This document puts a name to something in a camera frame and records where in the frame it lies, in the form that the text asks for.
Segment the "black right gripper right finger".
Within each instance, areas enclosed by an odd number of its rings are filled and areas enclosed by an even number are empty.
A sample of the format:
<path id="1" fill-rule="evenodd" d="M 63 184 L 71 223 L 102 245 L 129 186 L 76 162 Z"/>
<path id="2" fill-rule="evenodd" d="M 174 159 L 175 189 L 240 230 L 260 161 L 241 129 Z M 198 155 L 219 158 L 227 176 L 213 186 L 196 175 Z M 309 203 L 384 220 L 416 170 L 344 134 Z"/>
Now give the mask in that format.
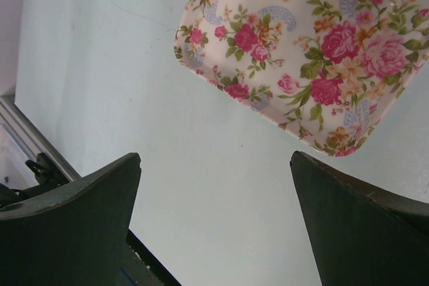
<path id="1" fill-rule="evenodd" d="M 301 151 L 290 167 L 323 285 L 427 285 L 428 204 Z"/>

